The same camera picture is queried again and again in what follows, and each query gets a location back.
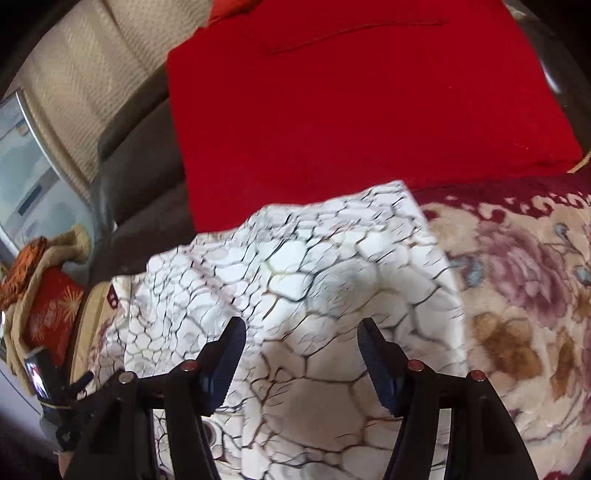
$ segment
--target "silver screw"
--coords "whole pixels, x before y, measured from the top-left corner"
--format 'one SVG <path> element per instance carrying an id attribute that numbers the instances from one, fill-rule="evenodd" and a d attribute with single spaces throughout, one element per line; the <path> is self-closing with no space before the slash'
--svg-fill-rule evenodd
<path id="1" fill-rule="evenodd" d="M 409 360 L 407 363 L 407 367 L 409 370 L 413 372 L 421 372 L 425 368 L 425 364 L 420 360 Z"/>
<path id="2" fill-rule="evenodd" d="M 119 376 L 119 382 L 126 384 L 131 382 L 134 379 L 134 374 L 132 372 L 123 372 L 120 376 Z"/>
<path id="3" fill-rule="evenodd" d="M 196 360 L 185 360 L 182 364 L 181 364 L 181 370 L 183 372 L 192 372 L 193 370 L 195 370 L 197 367 L 199 366 L 199 364 L 197 363 Z"/>
<path id="4" fill-rule="evenodd" d="M 476 380 L 477 382 L 482 382 L 486 380 L 486 374 L 482 370 L 472 370 L 470 372 L 470 376 L 473 380 Z"/>

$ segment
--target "floral blanket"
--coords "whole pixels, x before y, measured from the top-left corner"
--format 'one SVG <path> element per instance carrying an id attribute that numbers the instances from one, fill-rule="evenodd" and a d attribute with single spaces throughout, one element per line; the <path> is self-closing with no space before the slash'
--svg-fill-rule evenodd
<path id="1" fill-rule="evenodd" d="M 471 368 L 511 412 L 540 478 L 591 435 L 591 175 L 417 192 L 462 292 Z"/>
<path id="2" fill-rule="evenodd" d="M 121 367 L 167 372 L 238 314 L 247 346 L 208 420 L 222 476 L 379 480 L 400 424 L 356 347 L 358 321 L 373 316 L 411 358 L 457 375 L 484 370 L 540 478 L 569 473 L 591 434 L 589 193 L 584 175 L 414 199 L 393 182 L 266 207 L 116 278 L 119 312 L 90 369 L 98 386 Z M 443 478 L 449 420 L 442 412 L 433 479 Z M 162 412 L 155 422 L 171 469 Z"/>

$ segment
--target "white patterned cloth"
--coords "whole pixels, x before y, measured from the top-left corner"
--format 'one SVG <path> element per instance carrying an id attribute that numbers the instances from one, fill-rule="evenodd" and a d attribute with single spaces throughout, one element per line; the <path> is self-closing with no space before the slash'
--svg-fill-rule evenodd
<path id="1" fill-rule="evenodd" d="M 99 384 L 195 358 L 238 315 L 246 348 L 209 420 L 222 477 L 378 480 L 400 422 L 380 406 L 356 341 L 373 317 L 433 369 L 464 375 L 463 309 L 453 273 L 408 190 L 395 181 L 308 206 L 268 206 L 240 228 L 198 235 L 114 281 L 121 309 L 92 365 Z M 155 431 L 172 468 L 163 412 Z M 442 478 L 449 416 L 432 478 Z"/>

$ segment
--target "beige curtain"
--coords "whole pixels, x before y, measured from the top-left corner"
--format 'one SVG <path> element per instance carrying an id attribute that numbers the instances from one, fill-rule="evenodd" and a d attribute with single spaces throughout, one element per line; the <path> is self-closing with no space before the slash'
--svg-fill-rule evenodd
<path id="1" fill-rule="evenodd" d="M 24 90 L 49 154 L 88 198 L 98 138 L 114 114 L 206 23 L 212 0 L 82 0 L 38 43 L 11 89 Z"/>

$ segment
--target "brown leather sofa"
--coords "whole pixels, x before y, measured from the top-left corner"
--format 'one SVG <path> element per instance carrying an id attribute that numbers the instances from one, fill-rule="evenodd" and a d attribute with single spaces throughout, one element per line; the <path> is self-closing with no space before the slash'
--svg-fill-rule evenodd
<path id="1" fill-rule="evenodd" d="M 152 255 L 195 237 L 164 68 L 110 122 L 98 153 L 90 188 L 98 241 L 89 287 L 143 272 Z"/>

